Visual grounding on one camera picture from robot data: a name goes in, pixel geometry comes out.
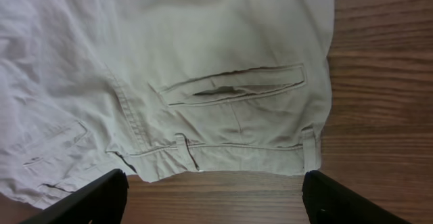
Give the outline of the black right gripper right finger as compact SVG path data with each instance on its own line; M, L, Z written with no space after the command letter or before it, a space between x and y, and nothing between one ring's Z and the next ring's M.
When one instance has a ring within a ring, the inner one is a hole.
M409 224L320 171L305 174L302 201L311 224Z

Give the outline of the beige shorts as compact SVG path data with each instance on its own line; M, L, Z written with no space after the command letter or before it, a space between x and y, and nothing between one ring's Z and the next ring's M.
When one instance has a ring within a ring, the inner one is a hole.
M334 0L1 0L1 193L317 170L333 30Z

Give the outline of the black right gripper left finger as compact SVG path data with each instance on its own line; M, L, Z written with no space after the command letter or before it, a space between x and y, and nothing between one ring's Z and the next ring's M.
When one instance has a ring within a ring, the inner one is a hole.
M21 224L120 224L128 188L126 174L112 170Z

